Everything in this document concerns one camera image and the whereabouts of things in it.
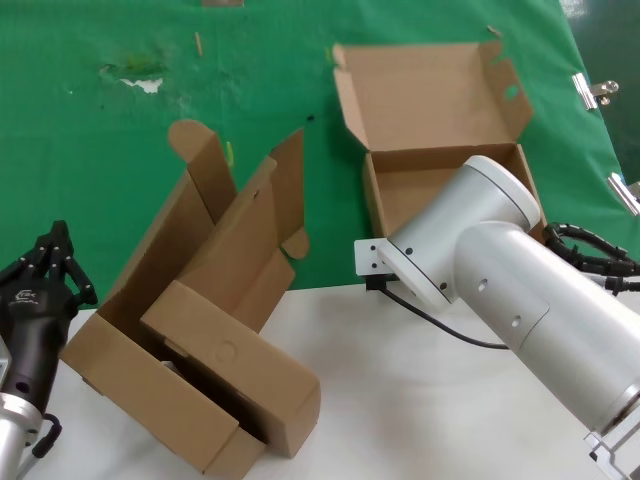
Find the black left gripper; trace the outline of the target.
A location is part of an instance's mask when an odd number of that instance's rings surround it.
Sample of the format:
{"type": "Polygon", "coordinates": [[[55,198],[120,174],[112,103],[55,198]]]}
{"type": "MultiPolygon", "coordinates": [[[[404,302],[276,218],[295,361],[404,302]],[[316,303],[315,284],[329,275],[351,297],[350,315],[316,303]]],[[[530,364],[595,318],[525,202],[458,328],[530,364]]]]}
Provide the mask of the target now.
{"type": "Polygon", "coordinates": [[[1,391],[46,406],[77,307],[98,303],[93,283],[74,258],[67,223],[55,221],[31,250],[4,268],[1,286],[1,338],[11,355],[1,391]],[[49,279],[43,278],[48,270],[49,279]],[[76,294],[64,284],[66,277],[76,294]]]}

